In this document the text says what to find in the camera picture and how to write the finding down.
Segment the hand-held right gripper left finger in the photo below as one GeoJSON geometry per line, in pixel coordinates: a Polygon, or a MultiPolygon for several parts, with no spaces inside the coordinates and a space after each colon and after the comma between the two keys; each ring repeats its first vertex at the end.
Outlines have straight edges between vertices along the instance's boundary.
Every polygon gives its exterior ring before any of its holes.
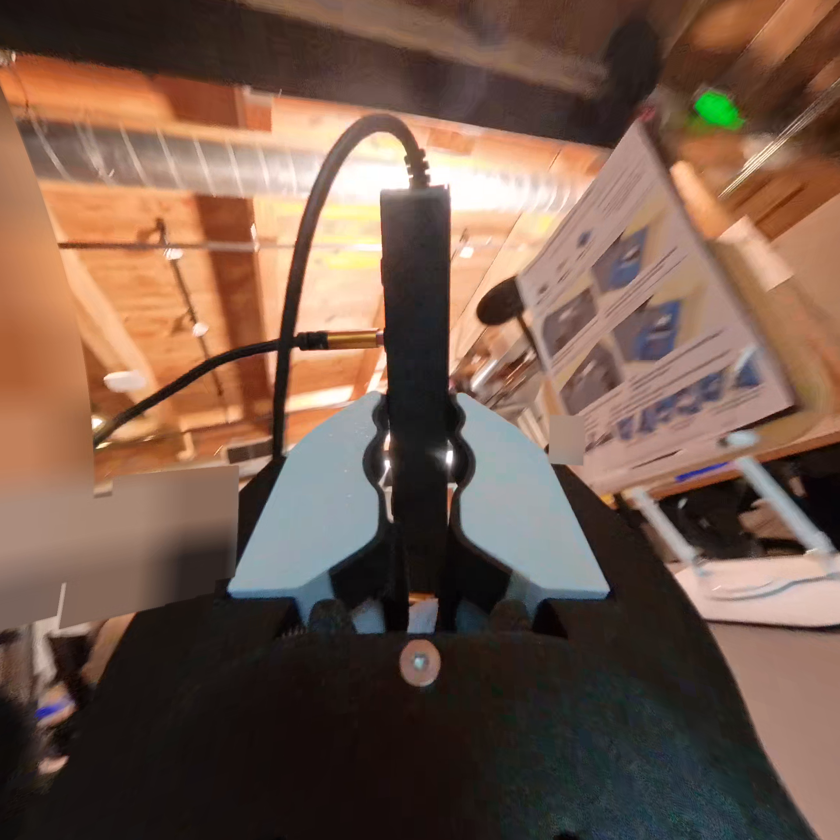
{"type": "Polygon", "coordinates": [[[372,543],[383,515],[380,489],[364,471],[381,400],[364,395],[290,450],[227,587],[231,598],[339,597],[330,572],[372,543]]]}

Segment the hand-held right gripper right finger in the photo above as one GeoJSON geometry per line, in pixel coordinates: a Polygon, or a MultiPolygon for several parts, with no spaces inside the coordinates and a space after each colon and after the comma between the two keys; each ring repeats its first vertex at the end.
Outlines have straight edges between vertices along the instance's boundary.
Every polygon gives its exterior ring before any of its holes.
{"type": "Polygon", "coordinates": [[[508,572],[502,597],[600,601],[609,584],[548,456],[516,426],[466,394],[461,436],[475,458],[459,488],[466,539],[508,572]]]}

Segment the instruction sheet on stand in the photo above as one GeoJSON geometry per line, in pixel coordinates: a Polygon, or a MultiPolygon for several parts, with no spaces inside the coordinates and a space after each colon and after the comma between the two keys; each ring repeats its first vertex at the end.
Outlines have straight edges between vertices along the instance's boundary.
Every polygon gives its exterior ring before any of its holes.
{"type": "Polygon", "coordinates": [[[651,464],[605,476],[576,468],[600,496],[633,487],[670,487],[678,475],[740,456],[770,459],[838,440],[838,321],[816,308],[792,263],[747,217],[735,219],[690,163],[675,163],[670,174],[690,220],[707,239],[787,375],[794,411],[753,424],[748,429],[756,438],[751,445],[727,444],[715,437],[708,443],[685,444],[676,455],[651,464]]]}

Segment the silver ventilation duct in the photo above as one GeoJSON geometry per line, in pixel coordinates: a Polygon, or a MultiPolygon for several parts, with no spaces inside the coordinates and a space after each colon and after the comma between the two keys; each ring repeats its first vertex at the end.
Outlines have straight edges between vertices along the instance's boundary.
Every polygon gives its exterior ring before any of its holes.
{"type": "MultiPolygon", "coordinates": [[[[40,180],[143,187],[199,196],[306,199],[325,155],[285,146],[200,140],[87,122],[16,118],[17,130],[40,180]]],[[[431,163],[433,186],[446,186],[458,212],[561,214],[577,190],[567,177],[546,172],[431,163]]]]}

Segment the green exit sign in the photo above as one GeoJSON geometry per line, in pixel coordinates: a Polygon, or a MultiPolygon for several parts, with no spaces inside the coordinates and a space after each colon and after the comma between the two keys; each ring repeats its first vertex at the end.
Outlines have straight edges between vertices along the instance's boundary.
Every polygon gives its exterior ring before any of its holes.
{"type": "Polygon", "coordinates": [[[714,87],[699,87],[694,91],[689,110],[687,125],[696,133],[738,133],[747,122],[732,97],[714,87]]]}

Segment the black microphone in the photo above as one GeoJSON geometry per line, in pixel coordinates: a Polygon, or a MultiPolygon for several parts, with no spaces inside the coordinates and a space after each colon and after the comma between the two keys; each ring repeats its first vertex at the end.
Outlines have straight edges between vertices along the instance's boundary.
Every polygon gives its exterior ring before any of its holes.
{"type": "Polygon", "coordinates": [[[476,318],[485,328],[484,341],[496,358],[501,358],[512,349],[516,340],[505,338],[505,324],[516,322],[522,337],[527,341],[542,373],[545,366],[539,354],[539,348],[526,320],[526,308],[518,287],[518,279],[511,276],[493,288],[479,300],[476,306],[476,318]]]}

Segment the printed instruction sheet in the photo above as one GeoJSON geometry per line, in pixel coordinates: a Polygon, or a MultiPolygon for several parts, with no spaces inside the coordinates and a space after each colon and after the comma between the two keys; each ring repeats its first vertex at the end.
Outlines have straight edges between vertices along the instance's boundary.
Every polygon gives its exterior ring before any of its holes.
{"type": "Polygon", "coordinates": [[[581,476],[600,491],[706,459],[795,408],[639,121],[517,283],[556,398],[583,424],[581,476]]]}

